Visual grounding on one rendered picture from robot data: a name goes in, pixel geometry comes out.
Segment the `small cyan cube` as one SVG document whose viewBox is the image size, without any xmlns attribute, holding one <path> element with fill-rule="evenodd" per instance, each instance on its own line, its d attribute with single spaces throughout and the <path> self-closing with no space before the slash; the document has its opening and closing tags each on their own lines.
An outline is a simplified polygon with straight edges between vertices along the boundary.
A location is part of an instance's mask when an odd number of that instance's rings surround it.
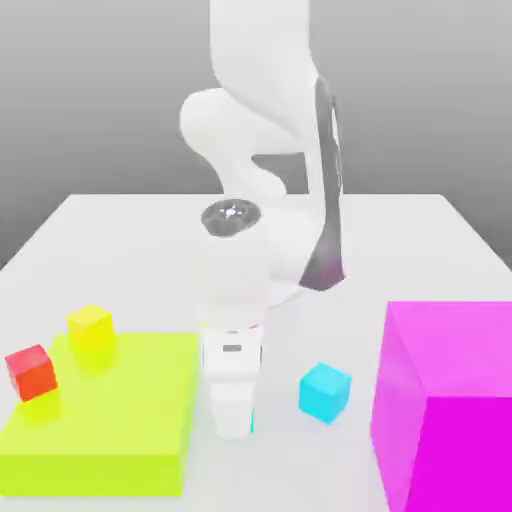
<svg viewBox="0 0 512 512">
<path fill-rule="evenodd" d="M 299 409 L 331 424 L 348 403 L 352 377 L 328 364 L 317 363 L 299 383 Z"/>
</svg>

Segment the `large magenta box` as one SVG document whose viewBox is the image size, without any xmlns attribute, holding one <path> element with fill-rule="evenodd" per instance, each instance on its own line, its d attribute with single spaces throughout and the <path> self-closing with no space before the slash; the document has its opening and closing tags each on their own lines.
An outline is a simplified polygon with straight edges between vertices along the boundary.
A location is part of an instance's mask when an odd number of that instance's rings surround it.
<svg viewBox="0 0 512 512">
<path fill-rule="evenodd" d="M 389 302 L 370 432 L 390 512 L 512 512 L 512 302 Z"/>
</svg>

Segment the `small yellow cube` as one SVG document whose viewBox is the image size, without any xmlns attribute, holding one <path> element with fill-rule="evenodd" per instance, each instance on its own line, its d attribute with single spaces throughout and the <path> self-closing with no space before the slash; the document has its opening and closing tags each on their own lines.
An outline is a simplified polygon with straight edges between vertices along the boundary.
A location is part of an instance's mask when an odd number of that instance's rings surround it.
<svg viewBox="0 0 512 512">
<path fill-rule="evenodd" d="M 112 314 L 104 308 L 89 304 L 66 317 L 71 346 L 79 352 L 93 353 L 114 346 Z"/>
</svg>

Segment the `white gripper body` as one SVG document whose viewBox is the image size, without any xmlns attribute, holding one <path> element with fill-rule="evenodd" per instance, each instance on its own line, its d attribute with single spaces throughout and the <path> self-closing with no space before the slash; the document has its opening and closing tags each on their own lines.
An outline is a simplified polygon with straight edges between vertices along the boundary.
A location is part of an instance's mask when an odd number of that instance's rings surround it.
<svg viewBox="0 0 512 512">
<path fill-rule="evenodd" d="M 223 439 L 242 439 L 251 432 L 257 379 L 211 379 L 209 395 L 216 431 Z"/>
</svg>

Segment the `small red cube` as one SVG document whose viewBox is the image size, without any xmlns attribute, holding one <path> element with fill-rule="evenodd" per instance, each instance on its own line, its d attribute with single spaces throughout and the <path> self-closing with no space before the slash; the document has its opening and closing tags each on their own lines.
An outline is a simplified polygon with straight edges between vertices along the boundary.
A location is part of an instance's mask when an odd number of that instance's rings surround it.
<svg viewBox="0 0 512 512">
<path fill-rule="evenodd" d="M 40 344 L 7 355 L 5 362 L 11 383 L 23 402 L 57 388 L 52 361 Z"/>
</svg>

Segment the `large lime green box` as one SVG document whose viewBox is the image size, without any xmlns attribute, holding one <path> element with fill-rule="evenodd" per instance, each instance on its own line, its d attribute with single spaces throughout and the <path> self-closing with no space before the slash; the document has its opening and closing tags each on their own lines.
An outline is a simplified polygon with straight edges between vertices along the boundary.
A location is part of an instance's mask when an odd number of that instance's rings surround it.
<svg viewBox="0 0 512 512">
<path fill-rule="evenodd" d="M 119 334 L 112 360 L 90 370 L 65 334 L 49 355 L 57 389 L 17 403 L 0 429 L 0 495 L 181 495 L 197 336 Z"/>
</svg>

